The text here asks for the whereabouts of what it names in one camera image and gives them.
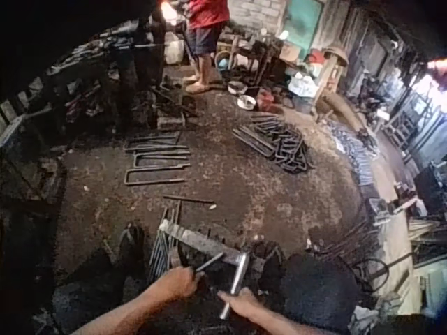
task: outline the green door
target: green door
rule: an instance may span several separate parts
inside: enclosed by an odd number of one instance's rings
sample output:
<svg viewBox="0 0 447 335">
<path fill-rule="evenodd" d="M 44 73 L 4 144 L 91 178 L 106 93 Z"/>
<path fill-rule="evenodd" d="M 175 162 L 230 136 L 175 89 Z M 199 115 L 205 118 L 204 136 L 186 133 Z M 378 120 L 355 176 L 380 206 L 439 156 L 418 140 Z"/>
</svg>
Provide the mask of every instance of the green door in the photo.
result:
<svg viewBox="0 0 447 335">
<path fill-rule="evenodd" d="M 316 33 L 323 4 L 316 0 L 290 0 L 287 5 L 284 29 L 288 31 L 287 40 L 301 47 L 300 58 L 303 59 Z"/>
</svg>

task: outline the person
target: person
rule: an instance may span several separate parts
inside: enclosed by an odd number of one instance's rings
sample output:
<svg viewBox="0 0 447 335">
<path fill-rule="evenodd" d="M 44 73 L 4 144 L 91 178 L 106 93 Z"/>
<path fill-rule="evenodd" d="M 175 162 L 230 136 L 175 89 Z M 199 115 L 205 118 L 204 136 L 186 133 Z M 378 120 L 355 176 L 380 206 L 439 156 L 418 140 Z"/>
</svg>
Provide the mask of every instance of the person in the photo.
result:
<svg viewBox="0 0 447 335">
<path fill-rule="evenodd" d="M 170 309 L 174 302 L 193 296 L 204 277 L 202 273 L 196 274 L 191 267 L 176 267 L 167 271 L 136 298 L 120 306 L 124 279 L 129 274 L 134 275 L 140 266 L 143 239 L 142 230 L 137 225 L 129 224 L 122 233 L 119 255 L 113 266 L 101 265 L 101 262 L 108 260 L 107 254 L 95 253 L 75 271 L 70 283 L 56 290 L 53 313 L 64 334 L 145 334 L 141 330 L 147 323 L 156 323 L 163 318 L 163 310 L 170 316 L 168 324 L 181 319 L 179 324 L 184 325 L 187 319 L 191 319 L 193 325 L 198 325 L 200 320 L 192 317 L 191 302 L 184 317 Z M 226 302 L 236 314 L 274 335 L 334 334 L 333 331 L 346 329 L 356 304 L 350 281 L 352 278 L 334 267 L 315 263 L 313 258 L 297 255 L 290 257 L 285 264 L 286 270 L 281 273 L 282 280 L 278 285 L 272 280 L 276 276 L 273 276 L 276 262 L 277 258 L 266 260 L 264 269 L 268 269 L 263 272 L 260 282 L 263 282 L 262 289 L 269 290 L 271 295 L 281 287 L 286 297 L 280 303 L 284 305 L 281 313 L 262 305 L 249 288 L 243 288 L 239 295 L 219 291 L 220 303 L 218 299 L 211 298 L 211 303 L 217 303 L 218 310 L 211 312 L 211 324 L 220 324 L 219 310 Z M 89 275 L 83 278 L 86 270 Z M 203 301 L 198 307 L 201 319 L 211 309 Z M 178 334 L 190 333 L 183 332 L 179 327 L 174 328 Z"/>
<path fill-rule="evenodd" d="M 230 19 L 227 0 L 190 0 L 186 38 L 193 56 L 194 75 L 184 78 L 186 92 L 198 94 L 210 89 L 211 54 L 216 52 L 217 40 L 225 23 Z"/>
</svg>

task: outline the red shirt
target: red shirt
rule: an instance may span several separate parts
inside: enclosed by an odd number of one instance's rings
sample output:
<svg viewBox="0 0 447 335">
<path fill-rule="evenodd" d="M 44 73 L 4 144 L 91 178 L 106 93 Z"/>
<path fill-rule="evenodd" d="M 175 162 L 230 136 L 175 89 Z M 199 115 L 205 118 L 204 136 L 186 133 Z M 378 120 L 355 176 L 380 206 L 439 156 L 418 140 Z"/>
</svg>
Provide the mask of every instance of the red shirt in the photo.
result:
<svg viewBox="0 0 447 335">
<path fill-rule="evenodd" d="M 190 0 L 189 6 L 193 13 L 189 26 L 193 29 L 230 19 L 227 0 Z"/>
</svg>

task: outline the red container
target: red container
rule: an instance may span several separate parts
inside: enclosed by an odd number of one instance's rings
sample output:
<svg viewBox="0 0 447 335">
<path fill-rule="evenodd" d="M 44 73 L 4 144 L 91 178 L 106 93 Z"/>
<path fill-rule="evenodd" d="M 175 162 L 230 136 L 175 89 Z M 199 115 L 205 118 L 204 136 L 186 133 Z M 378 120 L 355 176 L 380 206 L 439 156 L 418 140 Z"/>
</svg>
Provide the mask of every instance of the red container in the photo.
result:
<svg viewBox="0 0 447 335">
<path fill-rule="evenodd" d="M 274 96 L 269 91 L 260 89 L 256 97 L 256 102 L 261 112 L 268 112 L 274 103 Z"/>
</svg>

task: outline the dark pants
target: dark pants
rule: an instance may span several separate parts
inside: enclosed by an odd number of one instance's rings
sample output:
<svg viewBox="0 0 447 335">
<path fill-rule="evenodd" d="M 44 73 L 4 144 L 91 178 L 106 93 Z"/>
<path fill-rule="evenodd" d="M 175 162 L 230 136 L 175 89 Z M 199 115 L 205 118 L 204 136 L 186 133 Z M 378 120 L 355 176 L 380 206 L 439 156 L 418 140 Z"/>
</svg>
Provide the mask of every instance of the dark pants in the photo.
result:
<svg viewBox="0 0 447 335">
<path fill-rule="evenodd" d="M 104 252 L 96 253 L 81 268 L 72 276 L 75 281 L 59 287 L 54 293 L 54 316 L 67 334 L 122 303 L 123 272 L 110 264 Z M 274 277 L 272 267 L 266 271 L 270 278 Z M 94 275 L 84 278 L 82 272 Z M 277 273 L 282 273 L 282 278 L 278 278 L 280 282 L 270 281 L 269 291 L 282 296 L 282 307 L 274 310 L 299 323 L 336 332 L 346 330 L 357 302 L 356 282 L 348 271 L 307 255 L 294 255 L 286 262 L 284 271 Z M 203 304 L 201 308 L 202 312 L 206 311 Z M 185 318 L 194 318 L 191 309 Z M 184 323 L 186 319 L 175 318 L 175 321 Z"/>
<path fill-rule="evenodd" d="M 217 40 L 225 22 L 219 22 L 206 27 L 189 28 L 186 31 L 189 47 L 194 56 L 216 52 Z"/>
<path fill-rule="evenodd" d="M 54 318 L 65 334 L 122 303 L 126 275 L 112 266 L 103 249 L 97 250 L 53 294 Z"/>
</svg>

